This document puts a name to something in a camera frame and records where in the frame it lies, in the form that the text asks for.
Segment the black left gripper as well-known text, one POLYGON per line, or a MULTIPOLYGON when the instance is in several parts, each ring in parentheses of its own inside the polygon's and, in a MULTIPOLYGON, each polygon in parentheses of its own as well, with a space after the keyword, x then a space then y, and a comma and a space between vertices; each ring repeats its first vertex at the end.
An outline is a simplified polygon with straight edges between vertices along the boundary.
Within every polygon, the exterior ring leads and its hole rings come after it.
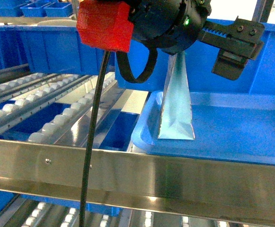
POLYGON ((209 0, 127 0, 128 20, 133 23, 134 41, 147 48, 174 55, 189 48, 198 37, 219 48, 212 73, 237 80, 248 60, 255 60, 264 42, 265 26, 236 18, 230 25, 206 21, 212 8, 209 0))

